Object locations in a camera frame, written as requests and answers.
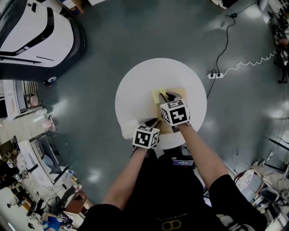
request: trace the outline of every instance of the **paper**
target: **paper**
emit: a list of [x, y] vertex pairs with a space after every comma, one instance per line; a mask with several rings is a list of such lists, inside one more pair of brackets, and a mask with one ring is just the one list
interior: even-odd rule
[[65, 0], [62, 2], [68, 9], [74, 8], [76, 5], [71, 0]]

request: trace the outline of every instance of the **electrical cord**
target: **electrical cord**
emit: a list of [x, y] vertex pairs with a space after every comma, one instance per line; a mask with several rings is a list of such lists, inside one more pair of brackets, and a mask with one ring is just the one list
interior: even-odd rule
[[46, 188], [47, 190], [51, 191], [51, 192], [54, 192], [53, 187], [54, 187], [54, 188], [59, 188], [59, 187], [61, 187], [61, 189], [64, 188], [62, 185], [60, 185], [60, 186], [52, 186], [52, 187], [49, 186], [50, 188], [47, 188], [46, 186], [43, 185], [43, 187]]
[[255, 64], [253, 64], [253, 63], [251, 63], [251, 62], [248, 62], [247, 64], [243, 64], [242, 62], [237, 62], [237, 63], [235, 63], [235, 65], [236, 65], [236, 64], [239, 64], [238, 67], [237, 67], [237, 68], [234, 68], [234, 67], [235, 67], [235, 65], [234, 65], [234, 67], [227, 69], [227, 70], [225, 71], [224, 76], [227, 74], [227, 72], [228, 72], [229, 70], [238, 70], [239, 67], [240, 67], [240, 65], [242, 65], [242, 66], [247, 66], [247, 65], [251, 64], [252, 66], [255, 66], [255, 65], [257, 65], [257, 64], [261, 64], [262, 60], [264, 60], [264, 61], [269, 60], [269, 59], [270, 59], [271, 57], [273, 57], [275, 54], [277, 55], [277, 52], [276, 52], [276, 51], [273, 51], [273, 54], [270, 53], [270, 56], [269, 56], [269, 57], [266, 57], [265, 59], [264, 59], [263, 57], [261, 57], [261, 61], [260, 61], [260, 62], [257, 61]]
[[187, 152], [187, 155], [188, 155], [188, 156], [191, 156], [191, 152], [190, 152], [188, 146], [185, 146], [185, 147], [183, 146], [182, 149], [185, 149], [186, 152]]
[[[236, 24], [235, 18], [238, 16], [239, 13], [243, 12], [244, 10], [246, 10], [246, 9], [249, 8], [250, 6], [256, 4], [257, 2], [258, 2], [258, 1], [256, 1], [256, 2], [252, 3], [251, 5], [245, 7], [244, 9], [242, 9], [241, 11], [239, 11], [238, 13], [233, 13], [233, 14], [231, 14], [231, 15], [229, 15], [229, 14], [226, 15], [227, 18], [233, 19], [234, 22], [233, 22], [233, 24], [227, 26], [227, 30], [226, 30], [226, 34], [227, 34], [226, 46], [225, 46], [225, 49], [222, 51], [222, 53], [218, 56], [217, 61], [216, 61], [216, 66], [217, 66], [217, 69], [218, 69], [218, 76], [220, 76], [220, 70], [219, 70], [219, 67], [218, 67], [218, 61], [219, 61], [220, 56], [227, 50], [227, 46], [228, 46], [228, 43], [229, 43], [229, 35], [228, 35], [228, 30], [229, 30], [229, 28], [232, 27], [232, 26], [234, 26], [234, 25]], [[210, 89], [210, 91], [209, 91], [209, 93], [208, 93], [208, 95], [207, 95], [207, 98], [209, 97], [209, 95], [210, 95], [210, 93], [211, 93], [211, 91], [212, 91], [212, 88], [213, 88], [213, 85], [214, 85], [215, 81], [216, 81], [216, 78], [214, 78], [213, 84], [212, 84], [211, 89]]]

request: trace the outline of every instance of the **black cable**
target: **black cable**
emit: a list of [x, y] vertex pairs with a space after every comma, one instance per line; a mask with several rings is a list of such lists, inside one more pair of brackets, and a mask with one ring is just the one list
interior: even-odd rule
[[60, 192], [60, 190], [62, 190], [63, 187], [61, 189], [59, 189], [56, 193], [52, 194], [51, 197], [48, 199], [47, 203], [45, 204], [44, 208], [47, 206], [48, 202], [52, 199], [56, 199], [58, 196], [57, 194]]
[[240, 12], [238, 12], [238, 13], [236, 13], [236, 14], [239, 14], [239, 13], [241, 13], [242, 11], [244, 11], [245, 9], [249, 8], [250, 6], [252, 6], [252, 5], [256, 4], [257, 2], [258, 2], [258, 1], [256, 1], [256, 2], [252, 3], [251, 5], [248, 5], [246, 8], [242, 9]]
[[183, 147], [183, 149], [186, 150], [186, 152], [188, 153], [188, 156], [191, 156], [191, 152], [190, 152], [188, 146]]
[[213, 84], [212, 84], [212, 86], [211, 86], [211, 89], [210, 89], [210, 91], [209, 91], [209, 94], [207, 95], [207, 98], [209, 97], [209, 95], [210, 95], [210, 93], [211, 93], [211, 90], [212, 90], [212, 88], [213, 88], [213, 85], [214, 85], [214, 83], [215, 83], [215, 81], [216, 81], [216, 78], [214, 79], [214, 81], [213, 81]]
[[[232, 27], [232, 26], [234, 26], [234, 25], [236, 24], [235, 18], [238, 16], [239, 13], [243, 12], [245, 9], [247, 9], [247, 8], [249, 8], [250, 6], [256, 4], [257, 2], [258, 2], [258, 1], [252, 3], [251, 5], [248, 5], [246, 8], [242, 9], [242, 10], [239, 11], [238, 13], [233, 13], [233, 14], [231, 14], [231, 15], [228, 15], [228, 14], [226, 15], [227, 18], [233, 19], [234, 23], [231, 24], [231, 25], [228, 25], [228, 27], [227, 27], [227, 30], [226, 30], [226, 34], [227, 34], [226, 46], [225, 46], [225, 49], [222, 51], [222, 53], [218, 56], [217, 61], [216, 61], [216, 66], [217, 66], [217, 69], [218, 69], [218, 76], [220, 76], [220, 70], [219, 70], [219, 67], [218, 67], [218, 61], [219, 61], [220, 56], [227, 50], [227, 46], [228, 46], [228, 43], [229, 43], [229, 35], [228, 35], [228, 30], [229, 30], [229, 28]], [[207, 95], [207, 98], [209, 97], [209, 95], [210, 95], [210, 93], [211, 93], [211, 91], [212, 91], [212, 88], [213, 88], [213, 85], [214, 85], [215, 81], [216, 81], [216, 77], [214, 78], [213, 84], [212, 84], [212, 86], [211, 86], [211, 89], [210, 89], [210, 91], [209, 91], [209, 94]]]
[[234, 26], [234, 25], [236, 24], [236, 21], [235, 21], [235, 17], [236, 17], [236, 16], [237, 16], [237, 14], [226, 15], [226, 17], [228, 17], [228, 18], [232, 18], [232, 19], [234, 20], [234, 23], [231, 24], [231, 25], [229, 25], [229, 26], [227, 27], [227, 31], [226, 31], [226, 33], [227, 33], [226, 46], [225, 46], [225, 49], [222, 51], [222, 53], [217, 57], [216, 66], [217, 66], [217, 69], [218, 69], [218, 76], [220, 75], [220, 70], [219, 70], [219, 67], [218, 67], [218, 61], [219, 61], [220, 56], [227, 50], [227, 46], [228, 46], [228, 44], [229, 44], [229, 34], [228, 34], [228, 30], [229, 30], [230, 27], [232, 27], [232, 26]]

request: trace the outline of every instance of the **yellow object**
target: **yellow object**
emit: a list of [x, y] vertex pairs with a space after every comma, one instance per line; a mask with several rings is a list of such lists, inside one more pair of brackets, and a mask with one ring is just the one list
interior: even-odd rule
[[158, 97], [160, 93], [162, 93], [166, 98], [168, 98], [166, 89], [160, 88], [160, 89], [152, 90], [152, 95], [153, 95], [155, 104], [160, 104], [159, 97]]

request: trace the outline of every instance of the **forearm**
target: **forearm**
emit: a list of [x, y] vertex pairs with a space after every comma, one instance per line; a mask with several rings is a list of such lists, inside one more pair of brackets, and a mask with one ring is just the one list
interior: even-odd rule
[[145, 148], [138, 148], [135, 151], [126, 168], [110, 187], [108, 194], [102, 202], [103, 204], [112, 204], [121, 210], [124, 210], [135, 187], [136, 179], [146, 152], [147, 149]]
[[51, 213], [44, 213], [44, 214], [42, 215], [42, 220], [45, 221], [45, 222], [47, 222], [47, 221], [48, 221], [48, 217], [57, 217], [57, 216], [54, 215], [54, 214], [51, 214]]
[[227, 167], [191, 126], [182, 124], [178, 127], [191, 151], [198, 172], [209, 189], [216, 179], [228, 174]]

